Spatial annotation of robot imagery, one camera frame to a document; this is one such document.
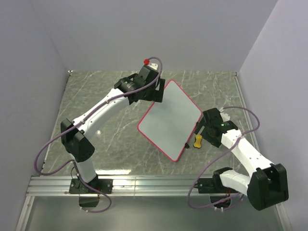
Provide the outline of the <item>yellow whiteboard eraser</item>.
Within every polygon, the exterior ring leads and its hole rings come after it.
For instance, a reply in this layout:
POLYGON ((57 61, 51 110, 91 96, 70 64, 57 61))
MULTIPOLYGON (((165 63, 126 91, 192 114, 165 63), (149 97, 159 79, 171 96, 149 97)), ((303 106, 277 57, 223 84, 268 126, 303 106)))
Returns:
POLYGON ((202 139, 203 139, 202 135, 200 134, 195 135, 195 141, 193 144, 194 148, 200 149, 202 147, 202 139))

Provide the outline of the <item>red framed whiteboard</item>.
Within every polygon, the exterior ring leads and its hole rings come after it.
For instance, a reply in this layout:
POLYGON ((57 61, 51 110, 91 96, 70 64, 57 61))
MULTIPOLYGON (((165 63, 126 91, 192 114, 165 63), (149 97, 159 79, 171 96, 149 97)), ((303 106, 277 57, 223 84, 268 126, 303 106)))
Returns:
POLYGON ((171 161, 177 162, 202 116, 202 111, 173 79, 164 88, 163 101, 154 102, 137 130, 171 161))

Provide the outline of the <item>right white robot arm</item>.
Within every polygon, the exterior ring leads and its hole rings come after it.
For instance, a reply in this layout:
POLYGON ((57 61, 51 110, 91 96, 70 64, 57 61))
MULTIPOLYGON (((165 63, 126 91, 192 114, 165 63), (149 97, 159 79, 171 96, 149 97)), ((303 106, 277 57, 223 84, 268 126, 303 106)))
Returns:
POLYGON ((211 184, 205 188, 219 193, 227 189, 242 193, 258 211, 288 200, 285 167, 264 157, 232 121, 202 118, 194 132, 215 147, 223 145, 230 149, 248 173, 240 174, 231 167, 218 169, 213 173, 211 184))

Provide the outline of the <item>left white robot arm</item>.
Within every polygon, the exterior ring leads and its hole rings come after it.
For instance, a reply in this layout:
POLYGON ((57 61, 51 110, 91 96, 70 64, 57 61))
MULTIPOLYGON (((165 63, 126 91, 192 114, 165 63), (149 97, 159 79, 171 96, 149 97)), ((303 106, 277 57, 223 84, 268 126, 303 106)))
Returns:
POLYGON ((139 74, 124 77, 89 111, 73 121, 65 119, 61 122, 61 143, 76 164, 80 187, 85 193, 101 189, 91 160, 95 148, 90 139, 94 133, 116 113, 139 100, 162 102, 165 82, 161 78, 139 74))

